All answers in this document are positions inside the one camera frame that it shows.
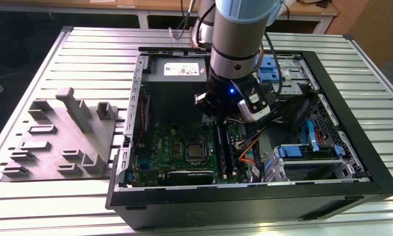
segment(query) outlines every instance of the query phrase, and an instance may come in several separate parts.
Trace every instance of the motherboard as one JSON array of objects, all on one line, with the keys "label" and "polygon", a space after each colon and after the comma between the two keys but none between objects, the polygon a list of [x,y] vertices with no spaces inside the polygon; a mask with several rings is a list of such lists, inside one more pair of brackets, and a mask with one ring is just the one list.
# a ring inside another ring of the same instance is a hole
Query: motherboard
[{"label": "motherboard", "polygon": [[[238,125],[230,124],[228,129],[233,145],[241,138]],[[237,166],[229,178],[218,174],[214,138],[213,122],[156,123],[149,154],[134,157],[134,185],[169,185],[166,179],[186,185],[190,175],[201,184],[245,182],[245,165]]]}]

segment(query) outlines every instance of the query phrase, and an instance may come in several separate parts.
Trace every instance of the wooden cabinet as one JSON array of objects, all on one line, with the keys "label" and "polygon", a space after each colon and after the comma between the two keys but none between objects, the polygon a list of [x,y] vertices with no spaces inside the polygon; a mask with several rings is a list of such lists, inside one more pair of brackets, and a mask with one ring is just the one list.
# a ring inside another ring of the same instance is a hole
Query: wooden cabinet
[{"label": "wooden cabinet", "polygon": [[350,34],[380,67],[393,55],[393,0],[333,0],[340,16],[326,34]]}]

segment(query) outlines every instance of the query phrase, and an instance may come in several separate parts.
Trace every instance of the wire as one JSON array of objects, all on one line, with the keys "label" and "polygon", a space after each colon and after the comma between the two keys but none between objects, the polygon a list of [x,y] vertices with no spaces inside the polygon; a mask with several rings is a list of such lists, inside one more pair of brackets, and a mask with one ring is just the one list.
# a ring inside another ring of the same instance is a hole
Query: wire
[{"label": "wire", "polygon": [[182,12],[182,17],[185,17],[185,13],[184,13],[184,0],[181,0],[181,12]]},{"label": "wire", "polygon": [[256,144],[256,142],[258,141],[260,137],[261,137],[261,136],[258,136],[258,137],[253,140],[253,142],[250,143],[250,145],[248,146],[248,148],[242,151],[242,153],[241,153],[241,155],[240,155],[240,157],[238,157],[238,161],[244,161],[244,162],[254,163],[253,160],[250,160],[250,159],[245,159],[245,158],[242,158],[242,157],[244,157],[244,155],[246,154],[246,152],[249,151],[249,149],[252,148],[252,146],[253,146],[253,145]]},{"label": "wire", "polygon": [[317,135],[317,140],[318,140],[320,144],[326,144],[326,142],[325,142],[325,140],[322,139],[322,136],[321,136],[320,131],[318,131],[317,128],[314,129],[314,133],[316,133],[316,135]]},{"label": "wire", "polygon": [[200,43],[198,43],[198,31],[201,28],[201,24],[204,19],[206,18],[208,14],[210,13],[212,9],[214,9],[216,7],[216,2],[212,4],[210,8],[208,9],[208,11],[205,11],[204,15],[201,16],[201,19],[197,21],[197,28],[196,28],[196,45],[200,47]]},{"label": "wire", "polygon": [[256,67],[253,68],[252,70],[252,73],[254,73],[260,67],[261,67],[261,64],[262,64],[262,60],[264,60],[264,44],[262,44],[262,41],[261,41],[261,48],[260,48],[260,53],[258,53],[258,60],[257,60],[257,65]]},{"label": "wire", "polygon": [[254,131],[253,135],[250,136],[250,138],[244,139],[240,141],[237,147],[244,146],[252,139],[256,138],[257,135],[260,135],[264,131],[264,129],[266,128],[268,122],[273,121],[274,119],[278,118],[278,116],[281,116],[281,112],[288,109],[289,104],[293,104],[294,102],[297,102],[298,99],[305,99],[305,96],[300,96],[300,97],[293,97],[290,99],[288,99],[284,103],[281,103],[277,107],[274,107],[270,112],[268,113],[268,115],[264,116],[264,119],[261,121],[261,126],[260,128]]},{"label": "wire", "polygon": [[225,118],[224,120],[233,121],[233,122],[242,123],[242,124],[249,124],[249,123],[252,123],[252,122],[249,122],[249,121],[238,120],[238,119],[232,119],[232,118]]},{"label": "wire", "polygon": [[1,75],[0,79],[4,78],[4,77],[8,77],[10,75],[33,75],[33,74],[32,73],[10,73],[10,74],[6,74],[6,75]]},{"label": "wire", "polygon": [[269,48],[270,48],[270,52],[273,54],[273,58],[274,58],[274,66],[276,66],[276,70],[277,70],[277,75],[278,75],[278,78],[280,78],[280,85],[278,85],[278,88],[277,88],[277,91],[276,91],[276,95],[280,96],[281,94],[281,91],[282,91],[282,73],[281,73],[281,67],[280,67],[280,63],[277,61],[277,57],[276,57],[276,50],[274,50],[274,46],[273,46],[273,43],[270,41],[270,38],[268,36],[268,33],[266,31],[264,32],[264,35],[265,35],[265,38],[266,38],[266,41],[268,41],[268,44],[269,44]]},{"label": "wire", "polygon": [[0,79],[1,78],[5,78],[8,76],[12,76],[12,75],[33,75],[32,73],[10,73],[10,74],[6,74],[6,75],[1,75],[0,76]]},{"label": "wire", "polygon": [[172,30],[172,35],[173,35],[173,38],[176,39],[176,41],[178,41],[182,38],[182,36],[184,36],[185,29],[186,29],[186,26],[188,26],[189,15],[190,15],[192,9],[194,7],[194,5],[189,5],[188,13],[186,13],[186,15],[184,15],[184,2],[182,1],[184,0],[181,0],[181,11],[182,11],[184,19],[182,19],[181,23],[178,24],[176,30],[180,30],[180,27],[182,25],[184,25],[184,27],[182,27],[182,31],[181,31],[181,34],[180,34],[178,37],[176,36],[176,34],[174,34],[173,30]]},{"label": "wire", "polygon": [[286,4],[285,4],[284,1],[282,1],[282,4],[284,4],[284,6],[285,6],[285,8],[286,8],[286,20],[289,21],[289,9],[288,9],[288,6],[286,6]]},{"label": "wire", "polygon": [[137,148],[138,143],[140,143],[141,138],[142,138],[142,134],[144,134],[144,102],[142,102],[142,95],[141,95],[140,101],[141,101],[141,134],[140,134],[140,137],[138,137],[137,143],[136,143],[136,145],[133,146],[133,149]]}]

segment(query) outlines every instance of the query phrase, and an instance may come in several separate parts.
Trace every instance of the white sticker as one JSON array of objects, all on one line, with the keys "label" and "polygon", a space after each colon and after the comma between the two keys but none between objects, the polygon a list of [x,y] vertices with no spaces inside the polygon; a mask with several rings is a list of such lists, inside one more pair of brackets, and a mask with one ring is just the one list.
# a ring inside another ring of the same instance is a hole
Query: white sticker
[{"label": "white sticker", "polygon": [[136,8],[136,6],[132,5],[117,5],[118,8]]},{"label": "white sticker", "polygon": [[322,12],[321,15],[322,16],[336,16],[337,13],[334,13],[334,12]]},{"label": "white sticker", "polygon": [[166,63],[164,64],[164,75],[198,75],[197,63]]},{"label": "white sticker", "polygon": [[253,166],[253,168],[252,168],[252,172],[253,172],[253,174],[256,175],[256,177],[258,178],[260,177],[260,170]]},{"label": "white sticker", "polygon": [[98,2],[114,2],[116,0],[90,0],[90,3],[98,3]]},{"label": "white sticker", "polygon": [[281,70],[281,74],[282,74],[282,76],[285,76],[285,75],[289,75],[289,72],[286,71],[286,70]]}]

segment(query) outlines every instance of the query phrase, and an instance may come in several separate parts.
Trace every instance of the white label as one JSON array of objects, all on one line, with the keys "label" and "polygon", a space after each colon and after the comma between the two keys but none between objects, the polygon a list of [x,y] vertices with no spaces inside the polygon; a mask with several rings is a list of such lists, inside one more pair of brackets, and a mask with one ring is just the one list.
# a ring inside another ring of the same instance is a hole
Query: white label
[{"label": "white label", "polygon": [[164,75],[198,75],[197,63],[166,63],[164,64]]},{"label": "white label", "polygon": [[90,0],[90,3],[114,2],[116,0]]},{"label": "white label", "polygon": [[322,16],[336,16],[337,13],[333,12],[322,12],[321,15]]},{"label": "white label", "polygon": [[117,5],[118,8],[136,8],[136,6],[132,5]]},{"label": "white label", "polygon": [[289,72],[286,71],[286,70],[281,70],[281,74],[282,74],[282,76],[285,76],[285,75],[289,75]]},{"label": "white label", "polygon": [[253,166],[253,168],[252,168],[252,172],[253,172],[253,174],[256,175],[256,177],[258,178],[260,177],[260,170]]},{"label": "white label", "polygon": [[249,100],[252,103],[256,103],[260,100],[260,96],[257,94],[253,94],[252,96],[249,96]]}]

